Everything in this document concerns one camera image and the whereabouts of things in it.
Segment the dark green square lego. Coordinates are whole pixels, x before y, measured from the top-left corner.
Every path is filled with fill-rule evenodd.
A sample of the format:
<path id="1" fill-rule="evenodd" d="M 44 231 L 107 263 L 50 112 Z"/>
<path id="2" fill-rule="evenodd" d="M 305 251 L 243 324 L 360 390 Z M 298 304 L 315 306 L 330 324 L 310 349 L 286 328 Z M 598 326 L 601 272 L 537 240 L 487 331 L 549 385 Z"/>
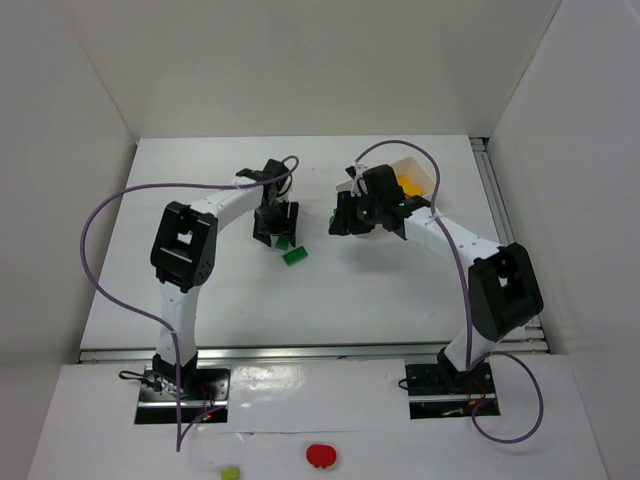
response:
<path id="1" fill-rule="evenodd" d="M 278 236 L 274 244 L 276 249 L 286 251 L 291 247 L 291 243 L 288 237 Z"/>

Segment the yellow flower printed lego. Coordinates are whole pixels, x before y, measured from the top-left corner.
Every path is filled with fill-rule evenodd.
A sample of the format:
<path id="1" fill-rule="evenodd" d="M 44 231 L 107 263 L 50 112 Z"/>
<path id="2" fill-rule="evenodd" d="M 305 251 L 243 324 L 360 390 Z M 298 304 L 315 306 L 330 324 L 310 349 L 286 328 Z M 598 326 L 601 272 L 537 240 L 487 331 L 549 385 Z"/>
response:
<path id="1" fill-rule="evenodd" d="M 397 175 L 396 176 L 398 185 L 402 188 L 404 194 L 406 196 L 422 196 L 423 190 L 418 184 L 415 184 L 408 176 L 406 175 Z"/>

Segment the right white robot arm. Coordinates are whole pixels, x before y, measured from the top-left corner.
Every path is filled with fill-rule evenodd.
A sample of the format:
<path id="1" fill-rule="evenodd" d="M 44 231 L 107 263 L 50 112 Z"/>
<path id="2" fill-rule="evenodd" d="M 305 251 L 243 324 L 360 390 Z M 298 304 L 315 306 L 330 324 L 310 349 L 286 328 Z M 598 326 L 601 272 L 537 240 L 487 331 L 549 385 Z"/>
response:
<path id="1" fill-rule="evenodd" d="M 376 227 L 452 261 L 463 291 L 464 330 L 437 355 L 437 371 L 452 386 L 495 350 L 513 330 L 544 308 L 528 251 L 519 243 L 501 245 L 444 216 L 431 198 L 411 195 L 394 169 L 350 166 L 349 181 L 337 188 L 329 232 L 364 235 Z"/>

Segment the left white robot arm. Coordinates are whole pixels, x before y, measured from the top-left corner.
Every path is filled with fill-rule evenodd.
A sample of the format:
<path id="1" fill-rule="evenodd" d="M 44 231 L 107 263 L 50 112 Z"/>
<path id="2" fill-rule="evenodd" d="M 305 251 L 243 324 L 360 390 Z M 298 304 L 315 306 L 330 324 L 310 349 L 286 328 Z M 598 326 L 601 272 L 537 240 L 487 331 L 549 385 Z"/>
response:
<path id="1" fill-rule="evenodd" d="M 161 284 L 161 318 L 168 326 L 161 330 L 152 367 L 183 390 L 196 383 L 198 298 L 214 270 L 218 235 L 251 211 L 255 240 L 269 248 L 296 245 L 299 204 L 289 199 L 293 179 L 286 165 L 296 159 L 270 159 L 261 170 L 244 168 L 228 189 L 165 207 L 150 261 Z"/>

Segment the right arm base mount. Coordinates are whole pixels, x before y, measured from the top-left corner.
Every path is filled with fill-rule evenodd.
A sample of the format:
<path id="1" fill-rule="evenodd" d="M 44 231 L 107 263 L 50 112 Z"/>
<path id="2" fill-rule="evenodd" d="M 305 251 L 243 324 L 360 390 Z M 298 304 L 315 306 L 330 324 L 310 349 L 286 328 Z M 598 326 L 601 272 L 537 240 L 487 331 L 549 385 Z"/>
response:
<path id="1" fill-rule="evenodd" d="M 408 364 L 397 386 L 408 394 L 412 420 L 499 416 L 500 407 L 487 363 L 449 382 L 438 364 Z"/>

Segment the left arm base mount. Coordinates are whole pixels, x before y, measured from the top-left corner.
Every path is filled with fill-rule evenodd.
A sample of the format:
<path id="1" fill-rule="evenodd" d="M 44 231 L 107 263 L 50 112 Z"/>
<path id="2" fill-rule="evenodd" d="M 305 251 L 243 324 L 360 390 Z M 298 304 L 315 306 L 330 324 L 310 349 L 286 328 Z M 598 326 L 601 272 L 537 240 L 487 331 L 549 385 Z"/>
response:
<path id="1" fill-rule="evenodd" d="M 176 387 L 159 374 L 145 368 L 142 373 L 121 370 L 118 378 L 139 384 L 134 423 L 167 425 L 176 423 Z M 204 424 L 226 423 L 231 380 L 229 368 L 198 369 L 195 377 L 183 387 L 179 399 L 182 423 L 189 424 L 198 416 Z"/>

